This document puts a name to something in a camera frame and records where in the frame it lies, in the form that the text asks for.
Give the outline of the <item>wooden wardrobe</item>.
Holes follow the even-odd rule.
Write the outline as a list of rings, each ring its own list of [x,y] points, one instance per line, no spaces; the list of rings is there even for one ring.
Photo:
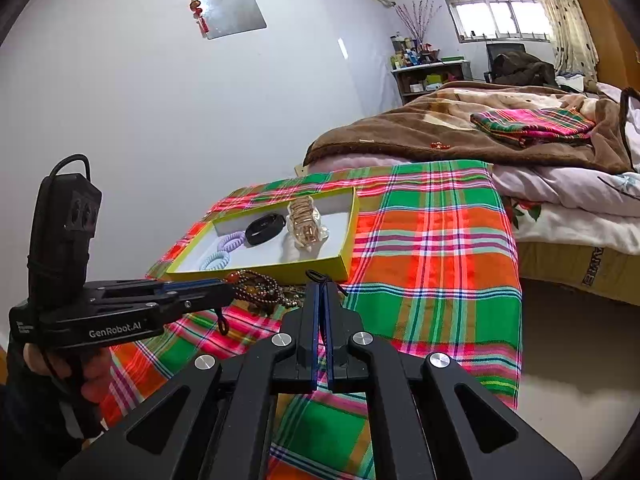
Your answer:
[[[598,79],[639,89],[639,47],[608,0],[578,0],[599,55]]]

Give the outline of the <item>wooden shelf with clutter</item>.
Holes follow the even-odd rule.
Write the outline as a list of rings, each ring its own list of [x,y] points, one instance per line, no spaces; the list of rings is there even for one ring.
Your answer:
[[[396,32],[390,37],[394,54],[390,58],[402,104],[438,90],[447,82],[472,80],[471,63],[460,55],[442,58],[438,49],[420,44]]]

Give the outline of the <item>folded plaid cloth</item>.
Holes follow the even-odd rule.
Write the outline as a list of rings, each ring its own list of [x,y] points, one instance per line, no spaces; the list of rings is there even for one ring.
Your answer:
[[[491,110],[474,113],[472,124],[496,140],[520,148],[536,144],[581,144],[590,141],[596,124],[574,110]]]

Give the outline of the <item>red hanging knot ornament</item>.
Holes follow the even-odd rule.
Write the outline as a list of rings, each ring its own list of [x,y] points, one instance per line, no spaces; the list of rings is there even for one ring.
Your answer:
[[[195,23],[198,25],[198,30],[203,38],[207,38],[209,28],[204,18],[204,11],[200,0],[190,0],[189,9],[192,13]]]

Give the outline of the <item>dried branch bouquet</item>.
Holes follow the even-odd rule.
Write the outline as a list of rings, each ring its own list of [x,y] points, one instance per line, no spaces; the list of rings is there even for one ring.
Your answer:
[[[441,8],[434,0],[412,0],[410,4],[397,3],[395,6],[398,18],[410,32],[410,38],[420,51],[426,49],[428,29]]]

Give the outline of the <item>window with white frame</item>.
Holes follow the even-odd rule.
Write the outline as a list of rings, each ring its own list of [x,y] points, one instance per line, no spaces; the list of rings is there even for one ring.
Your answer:
[[[554,33],[538,0],[445,0],[458,40],[550,42]]]

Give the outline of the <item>yellow-green cardboard box tray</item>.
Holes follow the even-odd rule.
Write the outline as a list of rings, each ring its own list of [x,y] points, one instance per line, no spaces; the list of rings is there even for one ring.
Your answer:
[[[295,237],[282,229],[271,240],[257,246],[242,244],[232,250],[228,258],[218,255],[222,239],[245,231],[266,214],[288,214],[288,201],[262,205],[217,219],[206,221],[198,234],[186,243],[176,258],[168,264],[163,278],[173,282],[224,278],[233,271],[250,270],[275,278],[278,283],[298,285],[306,281],[306,272],[315,270],[338,282],[349,279],[352,270],[359,197],[354,188],[314,193],[314,206],[320,214],[321,225],[328,237],[320,240],[307,252],[295,245]]]

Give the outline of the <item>black chair with clothes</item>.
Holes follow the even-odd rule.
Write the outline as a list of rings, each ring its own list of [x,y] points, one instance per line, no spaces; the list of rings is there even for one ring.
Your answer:
[[[554,66],[527,53],[524,44],[491,42],[486,49],[489,70],[484,73],[484,77],[488,84],[551,88],[558,86]]]

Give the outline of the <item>brown fleece blanket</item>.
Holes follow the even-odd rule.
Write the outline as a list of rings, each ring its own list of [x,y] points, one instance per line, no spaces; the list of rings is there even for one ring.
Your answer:
[[[474,113],[558,108],[594,123],[582,144],[550,142],[521,148],[472,124]],[[412,162],[477,159],[518,167],[575,167],[622,174],[634,169],[620,106],[560,89],[456,81],[385,113],[323,133],[309,145],[304,164],[346,155],[399,157]]]

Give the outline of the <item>shiny wall mirror panel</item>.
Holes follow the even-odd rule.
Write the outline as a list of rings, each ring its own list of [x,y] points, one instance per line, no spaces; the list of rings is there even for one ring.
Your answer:
[[[264,29],[267,23],[256,0],[200,0],[209,28],[207,40]]]

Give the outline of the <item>patterned cream curtain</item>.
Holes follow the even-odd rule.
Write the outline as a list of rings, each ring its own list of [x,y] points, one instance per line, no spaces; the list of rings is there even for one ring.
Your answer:
[[[554,66],[560,76],[582,75],[596,91],[599,55],[578,0],[538,0],[551,26]]]

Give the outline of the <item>plaid red green tablecloth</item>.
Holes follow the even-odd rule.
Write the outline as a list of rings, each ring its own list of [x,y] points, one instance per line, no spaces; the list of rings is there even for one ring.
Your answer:
[[[512,410],[522,372],[522,292],[511,223],[484,162],[424,162],[408,168],[311,174],[238,188],[148,272],[160,278],[206,220],[354,188],[359,216],[344,306],[363,327],[414,356],[444,352]],[[159,337],[112,349],[110,392],[101,403],[107,427],[198,353],[218,359],[245,352],[279,328],[285,310],[263,316],[236,302],[222,336],[216,314],[188,315]],[[306,396],[280,396],[268,479],[375,479],[363,393],[334,394],[326,375]]]

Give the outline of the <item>white floral quilt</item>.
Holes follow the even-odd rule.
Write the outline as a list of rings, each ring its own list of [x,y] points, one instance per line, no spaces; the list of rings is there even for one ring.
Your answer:
[[[639,253],[639,100],[627,99],[632,169],[622,174],[570,167],[493,166],[498,193],[514,210],[520,242],[603,246]]]

